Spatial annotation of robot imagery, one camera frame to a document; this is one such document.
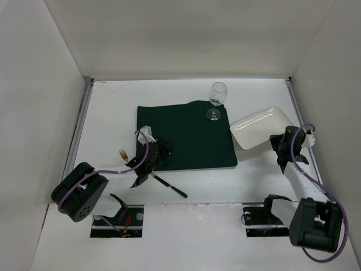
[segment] white plate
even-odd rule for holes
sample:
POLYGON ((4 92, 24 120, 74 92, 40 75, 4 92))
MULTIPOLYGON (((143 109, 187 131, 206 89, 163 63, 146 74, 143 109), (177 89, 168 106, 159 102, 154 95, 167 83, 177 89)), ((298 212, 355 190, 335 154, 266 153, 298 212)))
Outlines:
POLYGON ((231 125, 231 132, 243 150, 249 150, 270 140, 273 134, 283 134, 292 125, 281 109, 267 108, 231 125))

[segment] wine glass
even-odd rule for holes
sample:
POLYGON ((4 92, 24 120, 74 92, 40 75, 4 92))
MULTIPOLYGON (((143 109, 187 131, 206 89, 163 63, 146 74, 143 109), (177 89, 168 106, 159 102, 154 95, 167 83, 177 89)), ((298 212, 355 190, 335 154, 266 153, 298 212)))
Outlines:
POLYGON ((214 105, 214 108, 207 111, 207 117, 210 120, 218 120, 221 117, 220 111, 215 109, 215 107, 223 104, 226 100, 226 96, 227 86, 222 82, 214 83, 209 92, 209 101, 214 105))

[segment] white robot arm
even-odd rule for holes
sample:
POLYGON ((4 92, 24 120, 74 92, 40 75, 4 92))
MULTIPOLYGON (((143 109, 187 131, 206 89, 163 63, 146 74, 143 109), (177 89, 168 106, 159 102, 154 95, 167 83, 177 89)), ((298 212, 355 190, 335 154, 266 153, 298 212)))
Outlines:
POLYGON ((276 216, 287 226, 292 245, 335 252, 340 238, 342 212, 304 175, 311 174, 310 167, 300 152, 302 147, 311 147, 315 143, 310 131, 298 133, 293 146, 294 157, 303 172, 294 164, 290 148, 297 130, 295 126, 288 126, 284 134, 272 135, 270 141, 278 156, 277 163, 290 181, 298 203, 283 196, 269 195, 263 207, 265 216, 276 216))

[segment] red wire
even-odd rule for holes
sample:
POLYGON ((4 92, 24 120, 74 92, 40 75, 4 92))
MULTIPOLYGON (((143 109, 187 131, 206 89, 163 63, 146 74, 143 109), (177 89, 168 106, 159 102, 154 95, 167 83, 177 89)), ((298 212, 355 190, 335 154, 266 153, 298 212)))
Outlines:
POLYGON ((121 237, 123 237, 124 233, 126 232, 126 228, 129 226, 130 221, 131 221, 130 215, 128 215, 127 218, 126 218, 124 229, 123 229, 123 231, 122 231, 122 233, 120 235, 121 237))
POLYGON ((277 225, 274 228, 272 228, 271 230, 277 229, 278 225, 280 225, 280 221, 277 221, 277 225))

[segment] glass base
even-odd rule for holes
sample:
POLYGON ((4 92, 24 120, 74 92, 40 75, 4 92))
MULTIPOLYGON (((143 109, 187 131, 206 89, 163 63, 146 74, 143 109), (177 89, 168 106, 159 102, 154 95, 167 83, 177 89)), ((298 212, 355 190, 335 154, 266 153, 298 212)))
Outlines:
POLYGON ((210 120, 219 120, 221 118, 221 113, 218 111, 218 109, 211 108, 207 111, 207 118, 210 120))

